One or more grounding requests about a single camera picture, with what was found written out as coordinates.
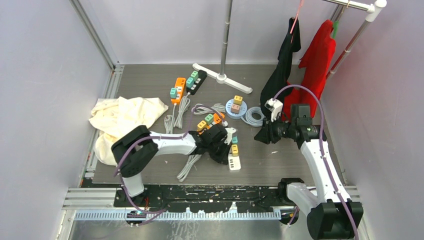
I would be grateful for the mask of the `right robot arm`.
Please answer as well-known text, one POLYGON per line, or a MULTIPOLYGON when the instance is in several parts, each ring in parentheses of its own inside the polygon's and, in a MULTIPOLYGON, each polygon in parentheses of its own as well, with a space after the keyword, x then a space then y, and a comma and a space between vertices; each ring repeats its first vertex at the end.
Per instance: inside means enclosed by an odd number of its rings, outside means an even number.
POLYGON ((313 193, 300 178, 283 178, 277 198, 283 205, 294 203, 306 216, 308 232, 314 240, 355 239, 364 210, 341 183, 329 155, 328 143, 320 125, 314 125, 308 104, 293 104, 291 120, 281 118, 283 104, 270 99, 271 112, 263 120, 256 141, 270 144, 292 139, 305 157, 315 183, 313 193))

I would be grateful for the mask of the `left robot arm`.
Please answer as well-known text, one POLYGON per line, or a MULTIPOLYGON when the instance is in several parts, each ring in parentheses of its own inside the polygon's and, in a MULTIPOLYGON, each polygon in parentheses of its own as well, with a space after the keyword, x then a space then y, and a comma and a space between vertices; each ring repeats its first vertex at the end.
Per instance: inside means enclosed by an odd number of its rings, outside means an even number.
POLYGON ((207 153, 215 162, 229 164, 232 139, 237 130, 215 124, 199 133, 195 130, 180 134, 149 131, 140 125, 115 142, 111 151, 127 190, 126 200, 133 206, 141 206, 146 200, 142 171, 156 156, 180 154, 186 156, 207 153))

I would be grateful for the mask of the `white power strip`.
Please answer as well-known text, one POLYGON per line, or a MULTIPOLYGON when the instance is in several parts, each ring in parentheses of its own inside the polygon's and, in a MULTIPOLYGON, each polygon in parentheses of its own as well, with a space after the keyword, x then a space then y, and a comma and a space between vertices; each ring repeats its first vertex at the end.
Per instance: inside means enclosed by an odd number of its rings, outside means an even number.
POLYGON ((240 157, 233 157, 231 153, 228 154, 228 167, 231 172, 239 171, 241 169, 240 157))

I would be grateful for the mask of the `yellow plug adapter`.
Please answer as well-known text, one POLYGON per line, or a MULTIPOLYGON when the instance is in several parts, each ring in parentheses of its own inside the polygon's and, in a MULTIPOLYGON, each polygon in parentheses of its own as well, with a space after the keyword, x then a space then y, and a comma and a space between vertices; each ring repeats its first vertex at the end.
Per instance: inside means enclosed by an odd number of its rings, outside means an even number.
POLYGON ((238 157, 239 156, 239 148, 237 144, 232 144, 231 145, 231 156, 232 157, 238 157))

